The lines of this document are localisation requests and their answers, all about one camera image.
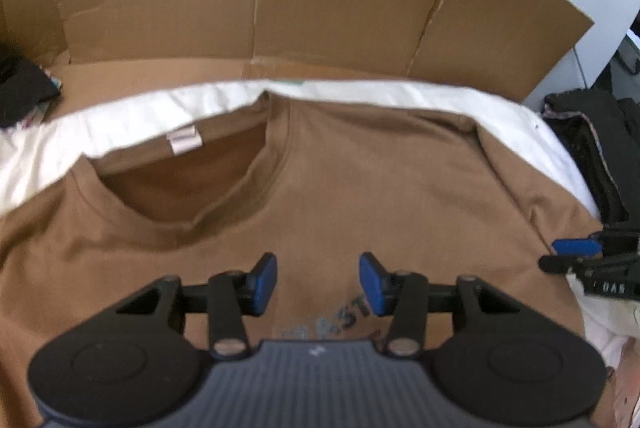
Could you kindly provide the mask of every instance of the round black pad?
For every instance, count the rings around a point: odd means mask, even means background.
[[[45,417],[75,426],[138,426],[193,390],[198,352],[180,334],[76,334],[46,345],[28,380]]]
[[[437,350],[433,369],[457,405],[511,426],[549,426],[587,414],[605,382],[600,355],[570,334],[460,332]]]

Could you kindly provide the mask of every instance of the black fabric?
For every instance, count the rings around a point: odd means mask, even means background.
[[[609,94],[613,93],[613,74],[611,72],[611,63],[608,63],[599,76],[596,82],[591,88],[599,88],[600,90],[606,90]]]
[[[640,36],[640,14],[636,15],[635,20],[631,23],[631,30]]]
[[[640,108],[597,89],[551,94],[545,104],[545,121],[576,161],[603,223],[640,228]]]
[[[0,128],[15,125],[34,106],[59,95],[56,85],[37,65],[0,48]]]

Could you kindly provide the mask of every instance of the white sheet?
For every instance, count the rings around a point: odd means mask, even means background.
[[[225,82],[151,92],[102,104],[36,128],[0,136],[0,215],[62,177],[80,154],[103,156],[196,119],[253,103],[264,90],[293,98],[424,108],[474,118],[525,161],[571,192],[597,216],[596,204],[571,156],[540,117],[524,106],[473,90],[409,82]],[[589,341],[617,366],[620,336],[640,336],[640,306],[584,297],[572,289]]]

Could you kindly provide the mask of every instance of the neckline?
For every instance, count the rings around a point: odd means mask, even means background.
[[[244,176],[193,220],[158,222],[128,207],[100,179],[173,155],[165,136],[115,151],[102,159],[81,156],[70,170],[82,200],[113,234],[156,249],[175,249],[216,235],[248,218],[264,205],[286,163],[291,144],[292,106],[286,98],[264,94],[256,103],[194,123],[204,142],[246,130],[266,121],[265,145]]]

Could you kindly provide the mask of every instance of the cardboard box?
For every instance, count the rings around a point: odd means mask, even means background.
[[[54,69],[58,113],[261,77],[413,78],[520,101],[591,26],[566,0],[1,2],[1,39],[45,66],[70,63]]]

